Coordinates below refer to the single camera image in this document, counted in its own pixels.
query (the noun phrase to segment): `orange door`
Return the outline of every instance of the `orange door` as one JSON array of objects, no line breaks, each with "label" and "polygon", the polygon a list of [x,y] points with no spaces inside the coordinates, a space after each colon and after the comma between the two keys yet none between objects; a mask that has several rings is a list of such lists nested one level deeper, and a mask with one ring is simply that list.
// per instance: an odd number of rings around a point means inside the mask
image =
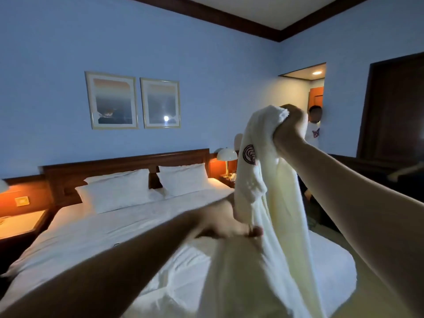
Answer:
[{"label": "orange door", "polygon": [[312,106],[322,107],[322,98],[324,96],[324,87],[311,88],[309,90],[308,111]]}]

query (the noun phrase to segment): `light switch plate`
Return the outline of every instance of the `light switch plate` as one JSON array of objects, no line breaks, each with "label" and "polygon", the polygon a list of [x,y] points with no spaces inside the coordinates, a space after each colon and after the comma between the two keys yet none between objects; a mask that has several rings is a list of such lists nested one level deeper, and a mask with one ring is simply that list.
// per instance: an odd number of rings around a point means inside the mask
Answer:
[{"label": "light switch plate", "polygon": [[29,204],[28,196],[21,196],[15,198],[16,206],[24,206]]}]

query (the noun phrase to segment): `mattress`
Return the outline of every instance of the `mattress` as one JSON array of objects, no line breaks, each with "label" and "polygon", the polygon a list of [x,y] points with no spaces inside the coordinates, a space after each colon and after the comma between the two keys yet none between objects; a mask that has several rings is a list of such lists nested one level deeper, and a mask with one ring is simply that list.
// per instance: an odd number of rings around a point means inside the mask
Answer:
[{"label": "mattress", "polygon": [[[215,189],[102,214],[84,213],[82,204],[62,208],[49,229],[7,272],[15,279],[0,301],[0,311],[72,265],[233,191],[215,179],[209,181]],[[314,232],[310,232],[310,240],[318,288],[324,310],[330,316],[356,288],[355,262],[348,251]],[[216,241],[209,238],[182,246],[123,317],[195,317],[215,247]]]}]

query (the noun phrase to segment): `white towel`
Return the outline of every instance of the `white towel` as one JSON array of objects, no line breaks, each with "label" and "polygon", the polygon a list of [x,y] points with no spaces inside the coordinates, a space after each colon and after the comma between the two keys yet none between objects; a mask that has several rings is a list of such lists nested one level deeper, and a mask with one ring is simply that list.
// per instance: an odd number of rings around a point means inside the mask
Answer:
[{"label": "white towel", "polygon": [[247,124],[237,165],[236,212],[241,221],[262,226],[264,235],[220,241],[199,318],[325,317],[297,175],[272,141],[287,116],[286,109],[269,106]]}]

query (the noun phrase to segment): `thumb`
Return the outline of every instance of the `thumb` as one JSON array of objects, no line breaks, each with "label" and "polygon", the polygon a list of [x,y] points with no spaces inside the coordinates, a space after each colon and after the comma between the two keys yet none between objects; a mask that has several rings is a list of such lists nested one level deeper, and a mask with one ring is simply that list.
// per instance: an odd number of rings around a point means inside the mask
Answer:
[{"label": "thumb", "polygon": [[245,237],[260,237],[263,235],[263,229],[257,225],[249,225],[234,220],[234,231],[236,235],[243,235]]}]

